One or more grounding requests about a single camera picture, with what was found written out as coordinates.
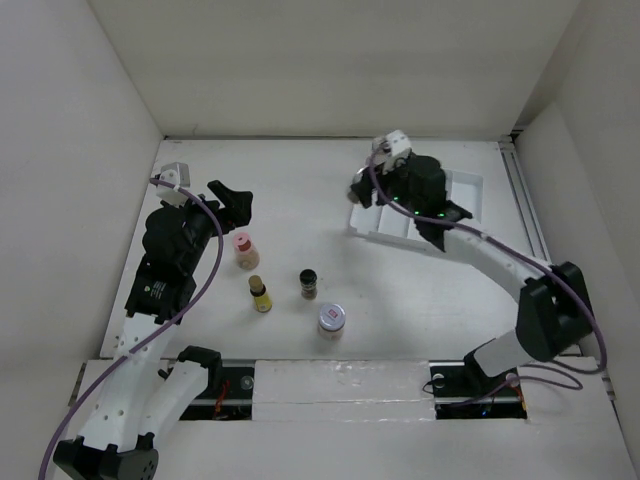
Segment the small black cap pepper jar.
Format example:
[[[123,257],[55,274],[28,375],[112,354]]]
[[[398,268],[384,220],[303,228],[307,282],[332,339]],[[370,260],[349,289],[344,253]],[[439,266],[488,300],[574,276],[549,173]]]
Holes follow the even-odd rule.
[[[312,269],[304,269],[299,274],[301,295],[304,299],[313,300],[317,296],[317,274]]]

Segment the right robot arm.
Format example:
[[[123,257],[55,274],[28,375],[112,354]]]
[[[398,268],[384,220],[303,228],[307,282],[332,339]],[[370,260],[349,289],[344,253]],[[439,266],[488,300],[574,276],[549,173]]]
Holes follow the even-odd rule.
[[[589,335],[601,334],[581,270],[529,257],[482,231],[474,216],[449,198],[440,162],[410,152],[389,161],[372,153],[349,187],[351,201],[368,209],[387,206],[414,221],[420,237],[442,255],[470,265],[517,303],[514,327],[470,351],[462,381],[474,395],[489,395],[506,385],[506,375],[521,366],[565,375],[573,368],[557,356]]]

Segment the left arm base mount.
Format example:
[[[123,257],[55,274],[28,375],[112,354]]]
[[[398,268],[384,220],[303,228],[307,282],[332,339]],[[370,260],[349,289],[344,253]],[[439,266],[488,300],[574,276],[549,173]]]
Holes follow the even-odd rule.
[[[255,362],[224,360],[217,389],[202,393],[182,413],[181,421],[252,419]]]

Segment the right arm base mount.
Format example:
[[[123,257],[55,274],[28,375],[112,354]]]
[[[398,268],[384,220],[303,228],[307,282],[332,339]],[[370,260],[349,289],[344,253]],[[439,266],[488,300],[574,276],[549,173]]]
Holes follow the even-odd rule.
[[[422,391],[432,396],[437,420],[528,418],[516,369],[474,380],[462,361],[433,361],[429,375]]]

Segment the white lid beige spice jar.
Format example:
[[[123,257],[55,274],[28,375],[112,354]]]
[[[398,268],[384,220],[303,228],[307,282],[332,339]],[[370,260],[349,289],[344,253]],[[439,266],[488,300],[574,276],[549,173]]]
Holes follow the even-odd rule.
[[[319,309],[317,329],[328,340],[339,339],[345,328],[346,313],[338,304],[323,304]]]

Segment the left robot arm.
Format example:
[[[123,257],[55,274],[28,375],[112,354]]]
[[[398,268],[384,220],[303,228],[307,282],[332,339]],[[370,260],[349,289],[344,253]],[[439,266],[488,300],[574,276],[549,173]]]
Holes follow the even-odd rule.
[[[211,200],[181,183],[151,179],[161,200],[145,221],[144,254],[125,304],[125,319],[112,364],[79,396],[77,411],[92,393],[91,415],[75,438],[53,437],[48,457],[72,479],[151,479],[158,444],[199,395],[222,387],[219,352],[188,346],[160,376],[161,358],[184,315],[206,289],[194,272],[211,239],[248,225],[253,195],[214,180]]]

